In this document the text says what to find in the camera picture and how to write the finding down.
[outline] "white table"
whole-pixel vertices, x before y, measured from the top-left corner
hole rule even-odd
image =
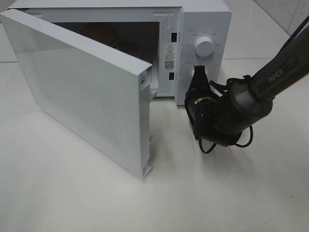
[[[269,40],[268,54],[259,58],[257,47],[246,52],[254,43],[243,38],[246,31],[239,29],[239,40],[231,31],[222,84],[254,74],[287,38],[255,3],[227,3],[239,12],[231,28],[252,21],[253,29],[272,28],[272,34],[261,36]],[[258,16],[262,25],[253,20]],[[41,111],[18,63],[0,64],[0,231],[307,231],[308,87],[305,78],[274,100],[248,148],[218,146],[208,155],[201,154],[183,107],[169,98],[153,101],[154,168],[139,181]]]

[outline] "open microwave door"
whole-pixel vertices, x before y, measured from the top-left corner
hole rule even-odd
[[[0,18],[36,103],[143,178],[151,64],[19,10]]]

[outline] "white microwave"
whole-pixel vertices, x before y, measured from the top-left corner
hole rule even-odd
[[[17,0],[0,14],[36,103],[133,175],[150,170],[149,102],[217,80],[222,0]]]

